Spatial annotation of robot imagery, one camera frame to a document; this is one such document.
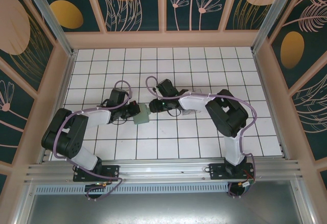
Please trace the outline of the translucent blue-grey card holder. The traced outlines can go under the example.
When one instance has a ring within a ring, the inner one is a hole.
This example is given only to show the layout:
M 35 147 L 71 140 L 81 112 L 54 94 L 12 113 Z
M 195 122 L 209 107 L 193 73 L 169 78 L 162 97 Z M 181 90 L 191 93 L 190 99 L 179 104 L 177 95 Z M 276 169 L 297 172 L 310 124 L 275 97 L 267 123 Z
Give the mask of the translucent blue-grey card holder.
M 133 122 L 135 125 L 149 123 L 149 115 L 151 114 L 150 109 L 144 103 L 139 104 L 140 112 L 133 117 Z

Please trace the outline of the clear acrylic card box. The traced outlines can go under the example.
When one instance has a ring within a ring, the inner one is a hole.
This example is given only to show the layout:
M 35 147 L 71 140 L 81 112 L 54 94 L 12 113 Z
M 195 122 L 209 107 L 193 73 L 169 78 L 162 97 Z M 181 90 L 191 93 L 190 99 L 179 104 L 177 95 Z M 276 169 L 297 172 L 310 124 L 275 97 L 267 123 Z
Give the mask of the clear acrylic card box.
M 183 108 L 182 115 L 193 115 L 197 111 L 201 112 L 204 108 L 204 100 L 199 96 L 187 96 L 180 99 L 180 105 Z

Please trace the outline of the grey metal sheet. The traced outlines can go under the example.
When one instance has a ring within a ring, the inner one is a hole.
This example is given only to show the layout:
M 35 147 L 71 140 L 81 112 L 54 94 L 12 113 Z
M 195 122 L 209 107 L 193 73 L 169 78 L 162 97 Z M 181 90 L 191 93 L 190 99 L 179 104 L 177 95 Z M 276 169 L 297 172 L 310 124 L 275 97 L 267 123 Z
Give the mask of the grey metal sheet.
M 317 224 L 298 182 L 256 183 L 241 197 L 225 192 L 40 195 L 30 187 L 17 224 Z

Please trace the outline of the green controller board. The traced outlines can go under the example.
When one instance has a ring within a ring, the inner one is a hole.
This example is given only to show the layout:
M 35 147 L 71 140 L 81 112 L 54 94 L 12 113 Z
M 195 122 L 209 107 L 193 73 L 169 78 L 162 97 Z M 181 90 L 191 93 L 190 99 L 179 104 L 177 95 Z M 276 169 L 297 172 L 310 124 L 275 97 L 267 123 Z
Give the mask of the green controller board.
M 247 181 L 244 181 L 244 182 L 239 182 L 238 183 L 238 186 L 241 187 L 242 189 L 244 189 L 244 191 L 248 191 L 249 188 L 255 184 L 255 180 L 253 179 L 250 179 L 250 180 L 247 180 Z

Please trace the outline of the aluminium mounting rail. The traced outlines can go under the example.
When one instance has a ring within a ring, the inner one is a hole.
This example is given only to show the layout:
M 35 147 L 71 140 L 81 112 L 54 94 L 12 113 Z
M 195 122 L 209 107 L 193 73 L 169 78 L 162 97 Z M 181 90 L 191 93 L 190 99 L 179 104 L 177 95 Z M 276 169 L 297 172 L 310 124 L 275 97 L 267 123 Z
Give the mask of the aluminium mounting rail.
M 300 179 L 303 173 L 296 160 L 275 157 L 256 157 L 256 180 L 283 181 Z M 222 163 L 222 158 L 106 160 L 103 165 L 118 165 L 124 183 L 182 183 L 209 182 L 205 172 L 209 164 Z M 73 167 L 66 161 L 46 161 L 29 165 L 24 176 L 25 184 L 71 184 Z

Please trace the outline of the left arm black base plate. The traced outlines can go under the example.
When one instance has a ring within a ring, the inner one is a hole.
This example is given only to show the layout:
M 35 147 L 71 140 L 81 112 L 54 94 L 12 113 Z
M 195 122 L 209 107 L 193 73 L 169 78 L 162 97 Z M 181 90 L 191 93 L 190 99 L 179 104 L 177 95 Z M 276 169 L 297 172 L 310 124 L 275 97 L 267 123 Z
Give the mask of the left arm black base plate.
M 90 175 L 85 171 L 77 168 L 76 166 L 73 167 L 74 175 L 73 181 L 74 182 L 107 182 L 109 179 L 97 177 L 94 175 Z M 106 177 L 114 177 L 112 180 L 113 182 L 117 181 L 119 176 L 119 166 L 118 165 L 103 165 L 103 166 L 96 166 L 92 173 L 106 176 Z

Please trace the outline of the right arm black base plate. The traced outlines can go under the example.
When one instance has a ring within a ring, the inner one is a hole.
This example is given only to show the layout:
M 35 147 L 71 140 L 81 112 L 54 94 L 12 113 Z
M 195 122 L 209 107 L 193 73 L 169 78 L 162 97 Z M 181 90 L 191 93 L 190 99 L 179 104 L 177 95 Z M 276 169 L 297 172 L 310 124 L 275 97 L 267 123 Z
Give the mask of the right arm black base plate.
M 254 177 L 252 163 L 246 163 L 236 173 L 228 173 L 224 163 L 213 163 L 208 165 L 210 178 L 212 180 L 246 180 Z

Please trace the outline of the aluminium frame post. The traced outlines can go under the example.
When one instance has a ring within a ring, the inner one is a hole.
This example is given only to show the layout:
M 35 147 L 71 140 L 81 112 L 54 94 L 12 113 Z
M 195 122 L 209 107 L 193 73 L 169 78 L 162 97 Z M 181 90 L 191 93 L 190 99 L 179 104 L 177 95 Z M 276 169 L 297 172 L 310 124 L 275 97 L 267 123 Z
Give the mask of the aluminium frame post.
M 280 16 L 283 8 L 285 7 L 288 0 L 274 0 L 267 15 L 265 16 L 263 23 L 261 24 L 258 34 L 255 37 L 253 44 L 251 46 L 251 52 L 253 56 L 257 54 L 260 50 L 262 44 L 264 43 L 268 33 L 276 22 L 277 18 Z
M 34 0 L 35 4 L 37 5 L 40 12 L 43 14 L 45 21 L 50 26 L 51 30 L 57 37 L 58 42 L 63 47 L 65 53 L 72 57 L 76 54 L 76 51 L 70 45 L 62 27 L 59 25 L 58 20 L 56 19 L 55 15 L 53 14 L 48 2 L 46 0 Z

